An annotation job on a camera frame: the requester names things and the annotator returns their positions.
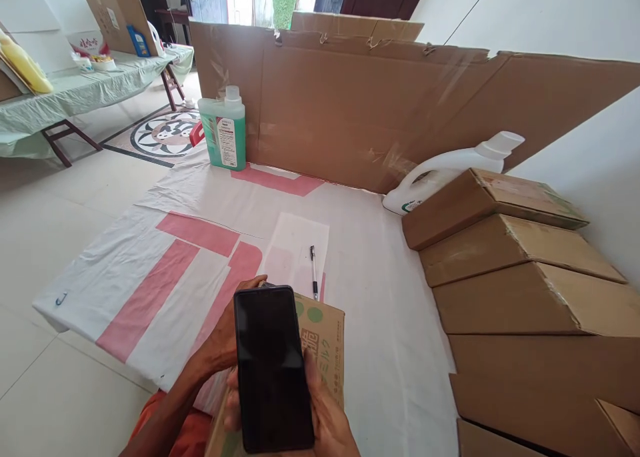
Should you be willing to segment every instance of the person's left hand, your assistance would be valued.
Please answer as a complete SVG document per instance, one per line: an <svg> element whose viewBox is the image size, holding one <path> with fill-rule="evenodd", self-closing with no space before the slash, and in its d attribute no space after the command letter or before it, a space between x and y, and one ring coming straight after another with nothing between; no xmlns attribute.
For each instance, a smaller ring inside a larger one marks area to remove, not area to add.
<svg viewBox="0 0 640 457"><path fill-rule="evenodd" d="M237 290L257 288L260 282L266 280L266 275L259 275L251 280L240 282ZM233 297L225 307L220 320L215 324L211 335L191 357L192 363L203 378L208 379L216 372L237 364L237 350L235 343L235 315L233 313Z"/></svg>

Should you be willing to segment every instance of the black phone screen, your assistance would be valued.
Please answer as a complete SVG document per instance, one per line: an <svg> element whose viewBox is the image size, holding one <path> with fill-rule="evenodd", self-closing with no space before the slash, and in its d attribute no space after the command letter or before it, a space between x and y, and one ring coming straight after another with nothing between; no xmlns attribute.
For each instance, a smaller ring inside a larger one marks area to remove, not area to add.
<svg viewBox="0 0 640 457"><path fill-rule="evenodd" d="M245 450L254 454L313 447L293 290L241 290L234 299Z"/></svg>

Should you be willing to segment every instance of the green liquid bottle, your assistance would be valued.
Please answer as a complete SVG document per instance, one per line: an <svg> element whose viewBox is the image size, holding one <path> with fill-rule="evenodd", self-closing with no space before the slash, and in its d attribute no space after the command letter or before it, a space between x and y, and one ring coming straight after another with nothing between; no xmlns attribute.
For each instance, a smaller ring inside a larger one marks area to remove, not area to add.
<svg viewBox="0 0 640 457"><path fill-rule="evenodd" d="M228 85L224 101L200 99L198 108L211 165L244 170L247 166L247 142L245 106L240 89Z"/></svg>

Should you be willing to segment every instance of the yellow bottle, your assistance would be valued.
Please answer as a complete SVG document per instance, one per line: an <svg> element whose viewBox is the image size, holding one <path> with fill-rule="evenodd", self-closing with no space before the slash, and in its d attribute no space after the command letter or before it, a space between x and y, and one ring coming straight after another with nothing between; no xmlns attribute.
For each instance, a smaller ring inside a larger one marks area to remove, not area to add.
<svg viewBox="0 0 640 457"><path fill-rule="evenodd" d="M47 80L40 66L2 30L0 30L0 50L31 90L36 93L51 93L53 91L53 86Z"/></svg>

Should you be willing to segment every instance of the white wall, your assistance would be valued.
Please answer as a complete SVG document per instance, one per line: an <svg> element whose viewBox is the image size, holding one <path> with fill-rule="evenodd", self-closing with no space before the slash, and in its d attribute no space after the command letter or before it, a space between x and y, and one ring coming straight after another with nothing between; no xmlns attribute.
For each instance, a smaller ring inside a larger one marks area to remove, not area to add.
<svg viewBox="0 0 640 457"><path fill-rule="evenodd" d="M420 40L443 44L476 1L421 0ZM640 0L480 0L448 44L640 61L639 35ZM583 235L640 289L640 89L510 173L578 205Z"/></svg>

